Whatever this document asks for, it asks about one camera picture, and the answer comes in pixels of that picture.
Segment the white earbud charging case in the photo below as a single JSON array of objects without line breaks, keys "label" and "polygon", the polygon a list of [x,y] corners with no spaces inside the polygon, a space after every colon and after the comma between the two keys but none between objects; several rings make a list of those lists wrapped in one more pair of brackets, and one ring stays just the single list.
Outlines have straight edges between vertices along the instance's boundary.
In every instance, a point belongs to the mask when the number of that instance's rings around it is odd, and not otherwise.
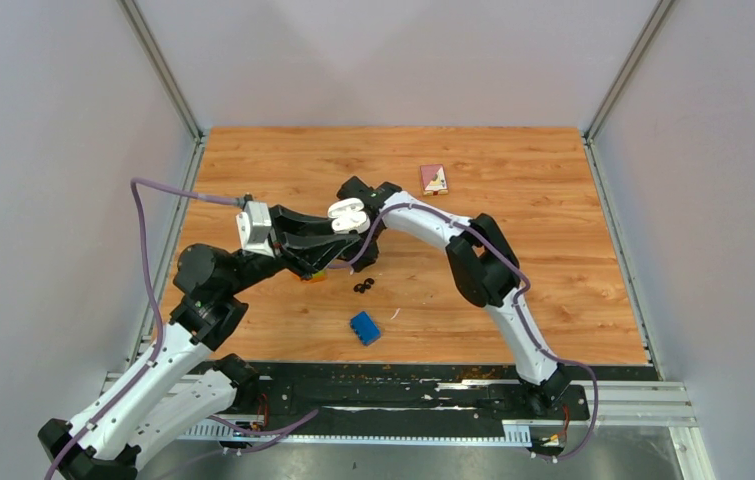
[{"label": "white earbud charging case", "polygon": [[335,234],[362,234],[371,227],[365,204],[358,198],[347,198],[331,204],[327,209],[327,216]]}]

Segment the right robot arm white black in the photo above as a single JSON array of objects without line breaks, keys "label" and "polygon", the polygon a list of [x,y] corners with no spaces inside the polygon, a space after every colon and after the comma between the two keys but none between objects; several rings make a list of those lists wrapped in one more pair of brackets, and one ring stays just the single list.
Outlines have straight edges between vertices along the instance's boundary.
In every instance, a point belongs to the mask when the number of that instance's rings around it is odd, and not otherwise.
[{"label": "right robot arm white black", "polygon": [[562,407],[570,378],[535,323],[526,300],[529,279],[493,217],[452,214],[397,185],[371,188],[358,177],[342,185],[327,214],[336,231],[360,235],[359,245],[342,256],[356,271],[375,262],[377,240],[386,229],[443,251],[460,295],[490,316],[507,343],[526,385],[528,411],[545,418]]}]

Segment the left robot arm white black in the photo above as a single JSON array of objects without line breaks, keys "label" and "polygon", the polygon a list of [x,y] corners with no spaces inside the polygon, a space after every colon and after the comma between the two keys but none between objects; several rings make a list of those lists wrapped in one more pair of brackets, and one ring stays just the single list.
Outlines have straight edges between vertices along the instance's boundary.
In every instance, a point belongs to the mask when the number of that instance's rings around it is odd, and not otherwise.
[{"label": "left robot arm white black", "polygon": [[157,318],[150,347],[89,407],[41,428],[49,474],[133,479],[198,422],[228,407],[251,411],[259,400],[258,375],[234,354],[215,361],[181,393],[172,388],[234,333],[248,310],[240,292],[283,271],[313,278],[356,246],[371,223],[355,199],[332,205],[322,217],[242,203],[236,218],[239,248],[187,247],[174,277],[181,301],[168,317]]}]

